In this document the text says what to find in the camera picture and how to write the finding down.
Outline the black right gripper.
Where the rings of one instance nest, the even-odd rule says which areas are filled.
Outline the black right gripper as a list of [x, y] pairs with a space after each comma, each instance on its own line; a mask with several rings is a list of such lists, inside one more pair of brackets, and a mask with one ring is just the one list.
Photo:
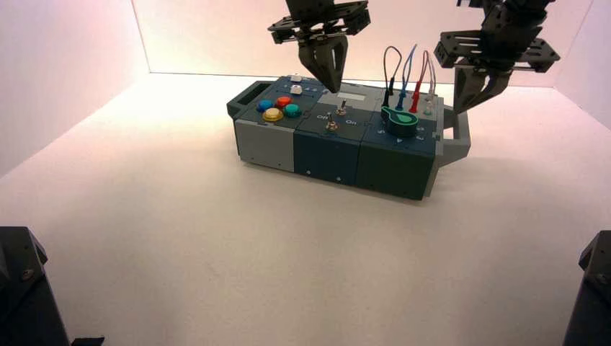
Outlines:
[[482, 9], [477, 30], [442, 32], [434, 54], [443, 68], [494, 68], [484, 78], [479, 68], [455, 69], [453, 110], [466, 112], [501, 94], [513, 68], [545, 73], [560, 55], [539, 37], [551, 1], [458, 1], [458, 6]]

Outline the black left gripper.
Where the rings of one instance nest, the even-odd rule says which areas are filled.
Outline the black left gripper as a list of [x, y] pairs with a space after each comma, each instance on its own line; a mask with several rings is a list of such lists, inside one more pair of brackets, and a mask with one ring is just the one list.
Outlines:
[[[271, 24], [276, 44], [298, 41], [298, 57], [328, 90], [340, 90], [347, 57], [346, 36], [356, 35], [370, 24], [368, 1], [287, 1], [289, 15]], [[306, 42], [308, 40], [325, 41]]]

